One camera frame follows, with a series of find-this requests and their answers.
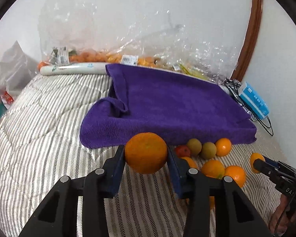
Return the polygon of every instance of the white wall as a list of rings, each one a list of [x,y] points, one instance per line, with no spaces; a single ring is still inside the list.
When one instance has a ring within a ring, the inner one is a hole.
[[[170,10],[173,24],[184,24],[199,42],[242,47],[251,0],[85,0],[97,5],[94,48],[110,48],[128,26],[156,11]],[[24,52],[41,59],[38,17],[45,0],[17,0],[0,21],[0,56],[15,40]]]
[[[268,105],[274,138],[296,168],[296,26],[276,0],[263,2],[261,29],[244,80]]]

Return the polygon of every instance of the barcode sticker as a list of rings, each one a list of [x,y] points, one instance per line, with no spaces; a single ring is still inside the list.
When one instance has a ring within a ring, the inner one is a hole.
[[[138,56],[133,55],[123,55],[121,59],[121,64],[136,66],[138,62]]]
[[[67,65],[69,64],[69,54],[68,47],[61,47],[57,50],[57,64],[58,65]]]

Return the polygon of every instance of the red apple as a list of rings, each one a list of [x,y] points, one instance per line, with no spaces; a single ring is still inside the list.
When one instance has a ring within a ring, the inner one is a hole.
[[[191,156],[191,151],[186,145],[179,145],[176,147],[175,153],[179,158]]]

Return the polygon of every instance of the silver screw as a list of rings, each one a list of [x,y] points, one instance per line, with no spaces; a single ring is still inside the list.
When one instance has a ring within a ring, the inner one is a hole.
[[[95,170],[95,173],[96,173],[97,175],[102,175],[102,174],[104,173],[104,169],[102,169],[102,168],[98,168],[98,169]]]
[[[68,180],[69,180],[69,177],[66,176],[66,175],[60,177],[60,181],[61,181],[62,183],[65,183],[65,182],[67,182]]]
[[[192,175],[196,175],[199,171],[196,168],[190,168],[188,172]]]
[[[232,182],[232,178],[230,176],[228,176],[228,175],[224,177],[224,180],[227,183],[231,183]]]

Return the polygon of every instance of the wooden door frame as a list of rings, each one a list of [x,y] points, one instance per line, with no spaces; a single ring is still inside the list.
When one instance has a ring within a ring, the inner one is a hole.
[[[245,41],[238,58],[237,68],[234,70],[231,79],[238,79],[239,81],[242,81],[249,66],[259,35],[262,18],[262,6],[263,0],[252,0],[251,14],[247,32],[245,34]]]

